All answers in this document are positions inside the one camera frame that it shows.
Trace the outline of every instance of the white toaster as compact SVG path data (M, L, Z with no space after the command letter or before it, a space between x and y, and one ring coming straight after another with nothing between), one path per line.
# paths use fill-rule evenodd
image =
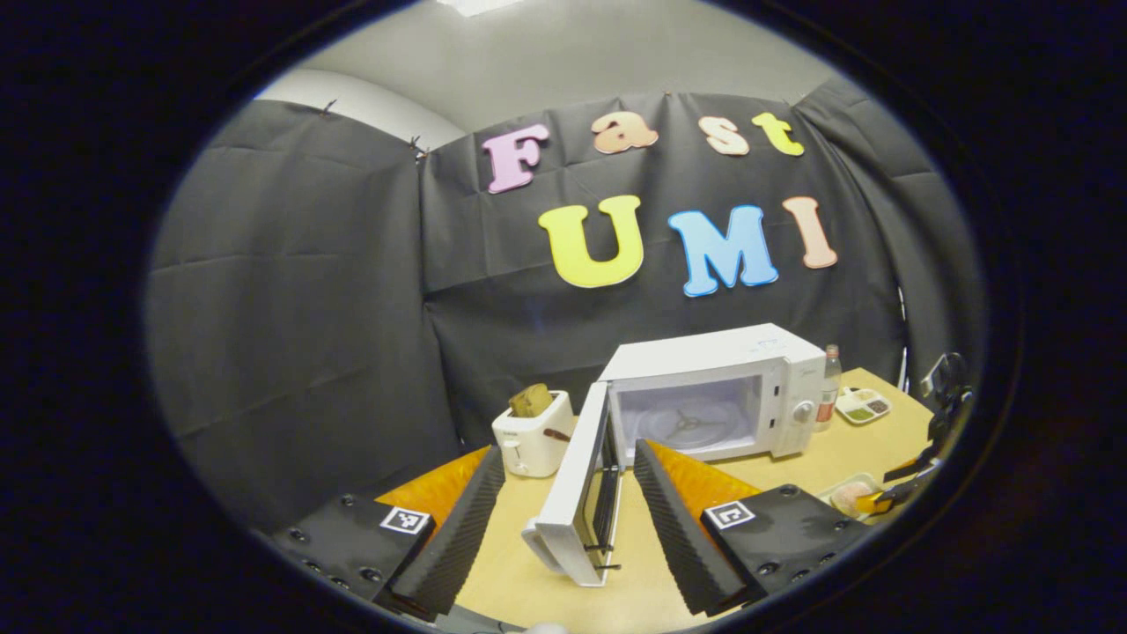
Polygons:
M566 392L549 391L552 404L533 419L520 419L509 408L494 421L494 436L500 447L505 468L529 477L556 473L567 450L575 416Z

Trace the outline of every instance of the foam letter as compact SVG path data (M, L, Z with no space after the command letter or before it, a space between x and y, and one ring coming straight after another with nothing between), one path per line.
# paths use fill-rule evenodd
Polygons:
M767 135L767 141L771 141L771 144L780 152L792 157L800 157L806 151L801 143L796 143L790 140L790 136L787 136L787 133L790 132L790 124L786 120L779 120L773 114L763 113L753 118L752 123L763 128L763 132Z
M522 139L548 139L548 128L535 124L524 130L494 136L481 146L489 152L494 167L494 181L489 184L490 194L499 194L532 182L532 172L521 169L521 161L530 166L540 162L540 144L535 141L516 142Z
M657 142L657 132L646 125L638 113L618 111L603 115L591 124L595 132L595 149L615 154L630 148L645 148Z
M708 144L721 154L742 157L751 149L747 141L736 134L736 124L722 116L702 116L696 124L708 134Z
M614 196L598 203L598 211L611 216L619 253L614 259L595 261L587 250L583 220L587 207L569 205L545 211L540 225L548 230L556 271L569 284L591 288L609 286L629 279L641 267L641 231L635 212L641 200L638 196Z
M719 286L709 274L709 264L729 288L736 285L739 260L744 274L739 280L747 286L770 284L779 278L771 265L771 255L763 238L763 209L755 205L740 205L731 209L728 235L721 235L707 215L699 211L682 211L669 216L669 226L681 233L689 264L689 283L685 294L700 296L716 292Z
M809 268L833 266L837 261L837 253L829 248L826 232L818 221L818 200L809 196L795 196L782 200L782 207L795 215L798 232L802 234L802 243L806 244L802 264Z

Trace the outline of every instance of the pink letter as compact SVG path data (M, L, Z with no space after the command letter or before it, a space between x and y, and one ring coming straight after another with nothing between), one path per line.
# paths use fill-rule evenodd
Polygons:
M494 167L494 181L489 184L490 194L499 194L532 182L532 172L521 169L521 161L530 166L540 162L540 145L535 141L516 142L522 139L548 139L548 128L535 124L524 130L494 136L481 146L489 152Z

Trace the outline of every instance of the microwave control knob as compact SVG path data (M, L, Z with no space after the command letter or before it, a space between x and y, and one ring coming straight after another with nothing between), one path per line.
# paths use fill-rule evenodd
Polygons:
M810 417L814 414L814 402L804 401L795 408L795 421L799 423L810 422Z

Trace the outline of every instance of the ceiling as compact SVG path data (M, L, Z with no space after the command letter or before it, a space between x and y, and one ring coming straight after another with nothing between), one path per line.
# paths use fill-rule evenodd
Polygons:
M793 104L835 74L781 36L698 0L522 0L469 18L421 0L299 68L382 86L468 131L656 90Z

